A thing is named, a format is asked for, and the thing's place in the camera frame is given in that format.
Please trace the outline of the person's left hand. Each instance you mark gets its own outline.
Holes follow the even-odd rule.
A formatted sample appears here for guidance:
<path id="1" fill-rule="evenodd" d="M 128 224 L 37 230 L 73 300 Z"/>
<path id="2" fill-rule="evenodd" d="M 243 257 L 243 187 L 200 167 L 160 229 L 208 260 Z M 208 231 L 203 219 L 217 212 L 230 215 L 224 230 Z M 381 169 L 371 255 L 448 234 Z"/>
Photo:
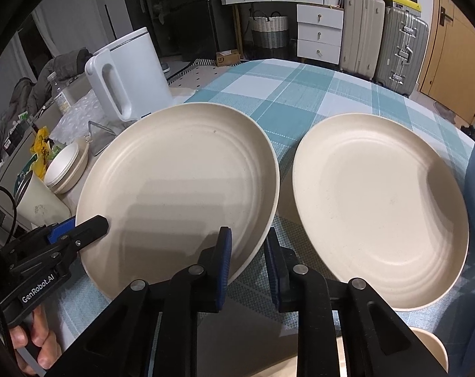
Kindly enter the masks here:
<path id="1" fill-rule="evenodd" d="M 62 354 L 61 347 L 47 322 L 47 314 L 43 305 L 39 305 L 32 312 L 33 323 L 30 335 L 26 334 L 20 326 L 9 329 L 13 348 L 15 350 L 25 347 L 29 342 L 40 349 L 37 363 L 43 369 L 50 369 Z"/>

